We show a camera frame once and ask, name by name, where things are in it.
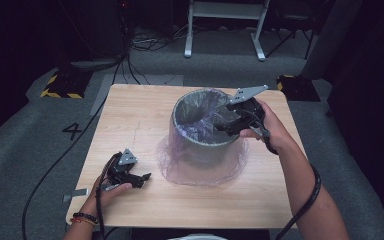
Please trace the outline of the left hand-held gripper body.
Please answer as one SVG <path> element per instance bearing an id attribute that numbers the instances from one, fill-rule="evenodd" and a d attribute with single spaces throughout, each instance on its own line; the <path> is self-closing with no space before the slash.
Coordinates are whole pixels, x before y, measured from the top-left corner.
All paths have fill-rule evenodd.
<path id="1" fill-rule="evenodd" d="M 137 158 L 126 148 L 124 152 L 114 154 L 110 159 L 110 167 L 107 171 L 108 187 L 115 187 L 127 182 L 127 178 L 134 176 L 130 170 L 137 163 Z"/>

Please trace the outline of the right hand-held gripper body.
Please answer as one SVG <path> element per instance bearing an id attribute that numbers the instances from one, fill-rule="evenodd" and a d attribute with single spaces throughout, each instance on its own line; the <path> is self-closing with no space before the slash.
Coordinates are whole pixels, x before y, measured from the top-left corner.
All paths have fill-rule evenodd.
<path id="1" fill-rule="evenodd" d="M 235 95 L 227 103 L 240 103 L 242 105 L 243 112 L 241 115 L 238 115 L 238 119 L 242 120 L 246 124 L 245 129 L 251 129 L 257 134 L 269 133 L 263 124 L 265 112 L 255 98 L 257 94 L 267 89 L 267 85 L 238 88 Z"/>

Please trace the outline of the green plastic bucket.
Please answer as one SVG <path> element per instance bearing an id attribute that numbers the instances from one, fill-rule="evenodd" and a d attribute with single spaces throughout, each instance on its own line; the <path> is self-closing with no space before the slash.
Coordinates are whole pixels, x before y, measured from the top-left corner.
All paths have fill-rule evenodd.
<path id="1" fill-rule="evenodd" d="M 228 136 L 217 129 L 238 119 L 226 108 L 229 100 L 227 93 L 211 88 L 180 97 L 171 114 L 169 156 L 197 168 L 238 161 L 246 152 L 246 143 L 237 135 Z"/>

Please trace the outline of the purple plastic bag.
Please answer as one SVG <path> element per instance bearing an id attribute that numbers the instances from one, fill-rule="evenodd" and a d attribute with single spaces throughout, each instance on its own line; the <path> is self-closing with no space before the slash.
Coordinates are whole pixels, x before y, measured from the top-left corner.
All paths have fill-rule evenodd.
<path id="1" fill-rule="evenodd" d="M 197 168 L 173 160 L 168 153 L 169 134 L 158 145 L 158 160 L 161 174 L 169 182 L 192 186 L 215 186 L 228 182 L 241 174 L 248 162 L 248 141 L 239 137 L 246 145 L 246 152 L 238 161 L 227 161 L 211 168 Z"/>

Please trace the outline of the person's right hand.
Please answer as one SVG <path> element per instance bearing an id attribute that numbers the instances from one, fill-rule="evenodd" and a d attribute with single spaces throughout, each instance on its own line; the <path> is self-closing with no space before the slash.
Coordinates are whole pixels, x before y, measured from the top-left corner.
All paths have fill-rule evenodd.
<path id="1" fill-rule="evenodd" d="M 262 100 L 258 100 L 258 103 L 265 112 L 263 124 L 270 132 L 270 147 L 277 152 L 279 157 L 294 154 L 294 151 L 298 149 L 295 140 L 268 104 Z"/>

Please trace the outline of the person's left hand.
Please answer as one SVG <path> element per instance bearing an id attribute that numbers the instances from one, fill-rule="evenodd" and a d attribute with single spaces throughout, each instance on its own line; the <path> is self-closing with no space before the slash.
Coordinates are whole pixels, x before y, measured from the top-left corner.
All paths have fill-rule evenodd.
<path id="1" fill-rule="evenodd" d="M 89 215 L 93 215 L 95 217 L 98 216 L 97 213 L 97 207 L 96 207 L 96 190 L 100 186 L 100 178 L 97 178 L 93 187 L 90 195 L 88 196 L 87 200 L 81 207 L 81 212 L 86 213 Z M 116 197 L 122 195 L 124 192 L 127 190 L 131 189 L 132 185 L 130 183 L 124 183 L 122 185 L 119 185 L 115 187 L 112 190 L 109 191 L 102 191 L 100 194 L 100 205 L 102 208 L 107 207 Z"/>

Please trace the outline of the grey metal table clamp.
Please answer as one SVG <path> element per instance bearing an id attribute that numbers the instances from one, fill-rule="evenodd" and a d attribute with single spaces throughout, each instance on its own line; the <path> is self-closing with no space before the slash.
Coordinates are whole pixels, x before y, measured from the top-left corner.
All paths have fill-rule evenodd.
<path id="1" fill-rule="evenodd" d="M 89 192 L 90 191 L 88 188 L 73 190 L 72 192 L 63 195 L 62 202 L 69 202 L 71 201 L 72 198 L 78 197 L 78 196 L 87 196 Z"/>

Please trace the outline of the yellow black striped base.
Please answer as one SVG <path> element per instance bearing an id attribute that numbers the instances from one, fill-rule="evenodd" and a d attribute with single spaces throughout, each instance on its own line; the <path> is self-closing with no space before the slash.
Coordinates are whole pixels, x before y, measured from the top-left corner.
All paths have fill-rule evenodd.
<path id="1" fill-rule="evenodd" d="M 79 70 L 56 71 L 42 91 L 41 97 L 82 99 L 92 75 L 92 72 Z"/>
<path id="2" fill-rule="evenodd" d="M 288 101 L 320 101 L 312 81 L 302 76 L 280 75 L 276 82 L 278 90 L 286 96 Z"/>

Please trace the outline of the person's white clothing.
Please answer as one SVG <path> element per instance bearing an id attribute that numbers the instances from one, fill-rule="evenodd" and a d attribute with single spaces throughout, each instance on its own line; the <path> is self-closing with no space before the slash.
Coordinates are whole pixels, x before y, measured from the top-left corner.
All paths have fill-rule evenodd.
<path id="1" fill-rule="evenodd" d="M 228 240 L 224 237 L 213 234 L 190 234 L 187 236 L 169 238 L 167 240 Z"/>

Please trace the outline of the black tripod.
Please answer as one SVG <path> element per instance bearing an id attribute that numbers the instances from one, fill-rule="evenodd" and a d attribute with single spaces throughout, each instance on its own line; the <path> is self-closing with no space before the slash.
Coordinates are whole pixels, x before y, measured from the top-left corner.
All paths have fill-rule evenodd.
<path id="1" fill-rule="evenodd" d="M 307 60 L 310 54 L 310 48 L 313 43 L 314 35 L 316 32 L 316 23 L 317 17 L 314 12 L 289 12 L 285 10 L 277 9 L 275 11 L 276 21 L 275 27 L 277 35 L 281 29 L 288 30 L 289 34 L 280 40 L 280 42 L 267 54 L 266 57 L 269 57 L 274 53 L 278 48 L 280 48 L 287 40 L 294 37 L 298 31 L 301 31 L 308 41 L 306 47 L 304 59 Z"/>

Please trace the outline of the white metal stand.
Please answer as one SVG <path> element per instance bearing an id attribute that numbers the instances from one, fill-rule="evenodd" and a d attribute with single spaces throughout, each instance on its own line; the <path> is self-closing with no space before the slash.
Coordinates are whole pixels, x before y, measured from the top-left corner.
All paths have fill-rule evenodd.
<path id="1" fill-rule="evenodd" d="M 189 0 L 188 30 L 185 42 L 184 57 L 192 56 L 193 46 L 193 20 L 195 18 L 225 18 L 239 20 L 257 20 L 256 31 L 250 34 L 254 49 L 259 61 L 264 61 L 266 55 L 260 43 L 260 34 L 266 18 L 271 0 L 263 0 L 259 4 L 203 2 Z"/>

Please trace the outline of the dark equipment stand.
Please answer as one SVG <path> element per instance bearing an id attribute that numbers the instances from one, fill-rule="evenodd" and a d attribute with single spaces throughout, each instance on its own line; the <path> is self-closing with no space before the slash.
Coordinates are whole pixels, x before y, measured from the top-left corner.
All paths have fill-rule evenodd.
<path id="1" fill-rule="evenodd" d="M 120 0 L 57 0 L 88 55 L 106 63 L 82 67 L 103 70 L 120 65 L 128 55 L 128 28 Z"/>

